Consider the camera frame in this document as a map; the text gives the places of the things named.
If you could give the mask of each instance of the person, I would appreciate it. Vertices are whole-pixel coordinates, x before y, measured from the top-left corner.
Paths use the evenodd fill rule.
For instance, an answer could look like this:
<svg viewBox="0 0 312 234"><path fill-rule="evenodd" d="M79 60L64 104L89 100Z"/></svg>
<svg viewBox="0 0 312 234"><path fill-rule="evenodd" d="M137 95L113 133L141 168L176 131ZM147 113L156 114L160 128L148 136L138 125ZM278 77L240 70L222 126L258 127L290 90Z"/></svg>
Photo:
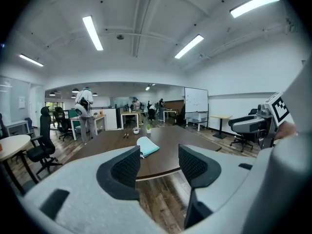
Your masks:
<svg viewBox="0 0 312 234"><path fill-rule="evenodd" d="M133 100L133 107L134 107L134 110L137 112L138 124L143 125L143 121L141 117L141 110L140 110L140 102L137 98Z"/></svg>
<svg viewBox="0 0 312 234"><path fill-rule="evenodd" d="M160 121L164 121L164 105L165 105L165 102L163 101L163 99L160 99L159 101L159 120Z"/></svg>
<svg viewBox="0 0 312 234"><path fill-rule="evenodd" d="M147 102L147 111L150 109L150 106L152 105L152 103L150 101Z"/></svg>
<svg viewBox="0 0 312 234"><path fill-rule="evenodd" d="M93 104L93 97L92 93L89 87L83 88L82 91L80 91L77 94L75 104L81 104L82 101L86 100L88 105L87 105L87 116L79 116L79 122L80 122L80 127L81 127L81 137L82 137L82 142L84 144L87 144L87 130L86 130L86 122L89 125L90 128L90 133L91 137L95 138L96 137L96 131L94 129L94 117L92 116L91 113L91 104Z"/></svg>
<svg viewBox="0 0 312 234"><path fill-rule="evenodd" d="M155 106L153 104L149 106L148 116L149 120L155 120Z"/></svg>

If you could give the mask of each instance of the wooden desk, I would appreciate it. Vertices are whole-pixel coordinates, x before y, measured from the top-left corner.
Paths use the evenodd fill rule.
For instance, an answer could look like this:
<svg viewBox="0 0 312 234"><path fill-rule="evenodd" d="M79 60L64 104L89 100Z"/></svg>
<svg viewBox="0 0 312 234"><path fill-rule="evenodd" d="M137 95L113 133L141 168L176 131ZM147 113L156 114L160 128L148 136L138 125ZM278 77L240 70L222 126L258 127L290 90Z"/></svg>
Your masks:
<svg viewBox="0 0 312 234"><path fill-rule="evenodd" d="M0 151L0 161L3 163L6 171L8 172L10 178L12 179L13 183L17 187L17 189L20 191L22 195L25 194L25 190L22 188L18 180L15 178L12 170L10 169L10 166L7 162L7 159L13 157L16 154L19 154L21 150L27 146L27 144L30 142L30 136L29 135L15 135L7 138L0 139L0 144L2 146L2 151ZM29 173L30 177L33 179L35 183L38 183L37 179L31 172L29 166L27 165L27 161L25 160L25 157L23 154L20 154L20 158Z"/></svg>
<svg viewBox="0 0 312 234"><path fill-rule="evenodd" d="M123 130L123 116L126 116L126 115L135 115L136 116L136 127L138 128L138 112L123 112L120 114L120 119L121 119L121 128Z"/></svg>
<svg viewBox="0 0 312 234"><path fill-rule="evenodd" d="M94 128L95 128L96 134L98 134L97 123L99 120L103 120L104 129L106 130L106 115L94 117ZM75 128L74 128L74 121L79 121L79 117L70 118L70 123L72 125L72 132L73 132L74 140L77 140Z"/></svg>
<svg viewBox="0 0 312 234"><path fill-rule="evenodd" d="M129 134L129 138L123 138L125 133ZM126 129L100 133L75 153L66 163L114 149L135 146L137 140L142 136L147 136L160 149L148 155L145 159L141 159L141 168L137 174L137 179L151 178L179 170L179 144L194 145L213 151L221 149L220 146L179 126L152 128L151 134L147 134L146 129L141 129L137 135L132 130Z"/></svg>
<svg viewBox="0 0 312 234"><path fill-rule="evenodd" d="M222 120L223 119L229 119L232 117L232 115L226 115L226 116L210 116L212 118L219 118L220 119L220 129L219 129L219 133L213 135L216 138L220 138L220 139L224 139L226 137L226 135L222 134Z"/></svg>
<svg viewBox="0 0 312 234"><path fill-rule="evenodd" d="M175 113L175 115L177 115L177 111L176 110L164 110L164 123L165 123L165 113L167 113L167 119L169 119L169 113Z"/></svg>

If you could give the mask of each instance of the conference table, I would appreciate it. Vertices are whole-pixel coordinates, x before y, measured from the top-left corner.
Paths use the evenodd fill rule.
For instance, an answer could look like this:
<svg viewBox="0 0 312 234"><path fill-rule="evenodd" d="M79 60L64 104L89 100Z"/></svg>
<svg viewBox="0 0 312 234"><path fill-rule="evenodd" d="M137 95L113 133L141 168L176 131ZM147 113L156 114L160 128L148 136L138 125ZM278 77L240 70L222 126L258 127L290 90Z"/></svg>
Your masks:
<svg viewBox="0 0 312 234"><path fill-rule="evenodd" d="M126 133L129 134L128 138L124 138ZM146 129L142 128L137 135L133 133L132 129L125 129L101 132L66 163L119 148L136 146L137 140L143 136L147 136L160 149L141 159L141 167L137 174L137 179L152 178L178 171L180 169L178 159L179 144L194 145L213 151L221 149L220 146L179 126L152 128L151 134L147 134Z"/></svg>
<svg viewBox="0 0 312 234"><path fill-rule="evenodd" d="M8 175L12 179L13 183L17 187L17 189L20 191L22 195L25 194L24 188L20 185L16 177L14 176L7 160L14 155L19 155L24 167L26 168L28 174L33 179L33 181L37 184L38 181L36 177L33 175L32 171L30 170L27 161L22 153L22 150L28 145L30 142L30 136L29 135L15 135L10 136L7 138L0 139L0 162L3 163Z"/></svg>

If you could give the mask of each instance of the ceiling light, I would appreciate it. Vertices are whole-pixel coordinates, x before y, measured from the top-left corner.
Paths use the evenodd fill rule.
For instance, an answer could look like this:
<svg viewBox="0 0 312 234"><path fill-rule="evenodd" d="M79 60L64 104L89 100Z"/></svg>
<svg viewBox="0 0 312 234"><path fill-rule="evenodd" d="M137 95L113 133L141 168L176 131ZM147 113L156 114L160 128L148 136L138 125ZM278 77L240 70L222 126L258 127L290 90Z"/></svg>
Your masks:
<svg viewBox="0 0 312 234"><path fill-rule="evenodd" d="M238 16L240 16L240 15L242 15L248 11L251 11L251 10L258 8L262 5L265 5L265 4L268 4L271 2L276 2L276 1L279 1L279 0L251 0L249 2L244 3L243 5L238 6L235 9L230 10L230 13L232 14L232 16L234 18L237 18Z"/></svg>
<svg viewBox="0 0 312 234"><path fill-rule="evenodd" d="M187 44L176 56L175 58L180 59L186 52L200 43L204 38L201 35L197 35L189 44Z"/></svg>
<svg viewBox="0 0 312 234"><path fill-rule="evenodd" d="M43 65L42 65L41 63L36 62L35 60L32 60L32 59L30 59L29 57L27 57L27 56L25 56L25 55L23 55L23 54L20 54L19 57L21 57L21 58L23 58L23 59L25 59L25 60L27 60L27 61L30 61L30 62L34 63L35 65L38 65L38 66L40 66L40 67L43 67Z"/></svg>
<svg viewBox="0 0 312 234"><path fill-rule="evenodd" d="M103 47L101 45L101 42L99 41L99 38L98 38L98 35L96 32L96 29L93 25L92 17L88 16L88 17L82 18L82 20L84 22L84 25L87 28L89 36L91 37L91 40L92 40L94 46L96 47L96 49L97 50L103 50Z"/></svg>

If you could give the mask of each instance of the white round table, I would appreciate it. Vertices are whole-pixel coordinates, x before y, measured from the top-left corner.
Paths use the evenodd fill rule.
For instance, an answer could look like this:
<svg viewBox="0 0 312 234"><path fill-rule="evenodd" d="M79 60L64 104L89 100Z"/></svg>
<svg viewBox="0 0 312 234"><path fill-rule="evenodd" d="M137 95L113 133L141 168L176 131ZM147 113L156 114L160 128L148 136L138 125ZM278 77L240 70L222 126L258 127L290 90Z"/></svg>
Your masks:
<svg viewBox="0 0 312 234"><path fill-rule="evenodd" d="M27 144L30 142L30 136L29 135L15 135L10 136L7 138L0 139L0 144L2 146L2 151L0 151L0 161L4 164L4 167L6 168L9 176L11 177L13 183L16 185L18 190L22 193L22 195L25 194L24 189L19 184L17 179L12 173L12 170L10 169L10 166L7 163L7 159L13 157L16 154L19 154L20 151L22 151ZM35 183L37 183L37 179L31 172L29 166L27 165L27 161L25 160L25 157L23 154L20 154L20 158L29 173L30 177L33 179Z"/></svg>

